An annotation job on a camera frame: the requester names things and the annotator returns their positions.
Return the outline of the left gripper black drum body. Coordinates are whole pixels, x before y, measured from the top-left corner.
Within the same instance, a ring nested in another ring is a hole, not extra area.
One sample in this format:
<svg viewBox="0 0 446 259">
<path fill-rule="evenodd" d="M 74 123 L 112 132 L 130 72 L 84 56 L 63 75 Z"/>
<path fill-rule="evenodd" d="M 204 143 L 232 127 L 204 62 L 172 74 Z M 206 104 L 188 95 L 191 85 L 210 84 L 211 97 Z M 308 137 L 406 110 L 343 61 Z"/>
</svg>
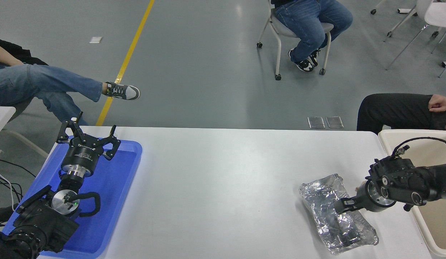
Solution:
<svg viewBox="0 0 446 259">
<path fill-rule="evenodd" d="M 87 137 L 84 142 L 80 137 L 74 137 L 69 141 L 69 149 L 65 155 L 61 169 L 69 171 L 75 169 L 76 166 L 82 166 L 86 171 L 94 171 L 103 148 L 95 145 L 98 138 Z"/>
</svg>

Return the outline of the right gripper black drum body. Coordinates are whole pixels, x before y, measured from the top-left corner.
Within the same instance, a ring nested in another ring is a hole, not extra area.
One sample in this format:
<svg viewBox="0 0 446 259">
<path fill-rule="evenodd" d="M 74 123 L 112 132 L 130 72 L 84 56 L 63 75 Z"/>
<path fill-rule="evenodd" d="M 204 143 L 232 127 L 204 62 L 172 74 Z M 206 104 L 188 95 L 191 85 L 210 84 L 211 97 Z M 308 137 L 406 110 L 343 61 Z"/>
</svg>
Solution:
<svg viewBox="0 0 446 259">
<path fill-rule="evenodd" d="M 387 208 L 387 199 L 378 193 L 373 183 L 363 183 L 356 188 L 356 203 L 359 208 L 375 213 Z"/>
</svg>

